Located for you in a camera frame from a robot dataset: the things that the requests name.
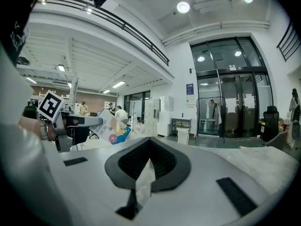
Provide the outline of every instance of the blue poster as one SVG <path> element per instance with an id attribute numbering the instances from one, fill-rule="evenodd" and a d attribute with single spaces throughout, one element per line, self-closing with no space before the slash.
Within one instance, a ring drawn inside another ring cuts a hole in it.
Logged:
<path id="1" fill-rule="evenodd" d="M 194 89 L 193 84 L 186 85 L 186 95 L 188 100 L 194 100 Z"/>

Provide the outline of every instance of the black rubber pad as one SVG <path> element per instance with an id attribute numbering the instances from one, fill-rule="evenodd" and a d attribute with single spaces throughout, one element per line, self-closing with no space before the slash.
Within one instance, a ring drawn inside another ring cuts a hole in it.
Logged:
<path id="1" fill-rule="evenodd" d="M 85 161 L 88 161 L 88 159 L 85 157 L 79 157 L 79 158 L 75 158 L 75 159 L 71 159 L 71 160 L 66 160 L 66 161 L 64 161 L 64 163 L 65 163 L 66 167 L 69 167 L 69 166 L 72 166 L 75 164 L 80 164 Z"/>
<path id="2" fill-rule="evenodd" d="M 257 208 L 256 204 L 242 191 L 231 178 L 216 180 L 241 216 Z"/>

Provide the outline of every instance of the balcony railing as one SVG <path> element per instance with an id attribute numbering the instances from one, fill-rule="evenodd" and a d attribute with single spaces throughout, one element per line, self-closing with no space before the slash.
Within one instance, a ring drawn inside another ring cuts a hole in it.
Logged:
<path id="1" fill-rule="evenodd" d="M 293 27 L 293 23 L 290 21 L 284 36 L 277 45 L 277 48 L 280 50 L 284 60 L 287 61 L 298 49 L 300 44 L 300 38 Z"/>
<path id="2" fill-rule="evenodd" d="M 121 28 L 127 33 L 134 36 L 141 43 L 143 43 L 146 47 L 148 47 L 155 55 L 157 55 L 167 66 L 169 63 L 169 59 L 161 52 L 161 50 L 151 42 L 143 33 L 134 28 L 131 24 L 118 17 L 117 15 L 103 9 L 96 8 L 93 4 L 88 3 L 83 0 L 38 0 L 37 3 L 46 3 L 46 4 L 56 4 L 69 8 L 74 8 L 80 11 L 89 12 L 88 9 L 91 9 L 91 15 L 102 18 L 115 26 Z"/>

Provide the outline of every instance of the ceiling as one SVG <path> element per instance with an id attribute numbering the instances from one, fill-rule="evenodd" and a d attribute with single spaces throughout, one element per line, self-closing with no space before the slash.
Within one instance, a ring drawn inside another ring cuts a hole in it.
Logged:
<path id="1" fill-rule="evenodd" d="M 68 89 L 74 73 L 79 78 L 78 90 L 115 96 L 146 84 L 164 81 L 140 66 L 136 58 L 120 48 L 89 34 L 50 24 L 29 23 L 30 36 L 20 56 L 31 65 L 18 65 L 20 74 L 37 84 Z M 61 72 L 58 65 L 64 65 Z M 120 81 L 125 84 L 114 89 Z"/>
<path id="2" fill-rule="evenodd" d="M 168 36 L 193 27 L 221 21 L 261 21 L 266 22 L 269 0 L 253 0 L 247 4 L 243 0 L 136 0 L 147 9 Z M 177 12 L 180 1 L 190 5 L 187 14 Z"/>

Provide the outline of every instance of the entrance door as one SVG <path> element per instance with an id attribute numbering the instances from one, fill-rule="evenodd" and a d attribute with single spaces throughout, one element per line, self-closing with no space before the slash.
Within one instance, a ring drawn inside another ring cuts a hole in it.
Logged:
<path id="1" fill-rule="evenodd" d="M 225 137 L 253 137 L 258 106 L 252 75 L 224 75 L 220 80 L 226 100 Z"/>

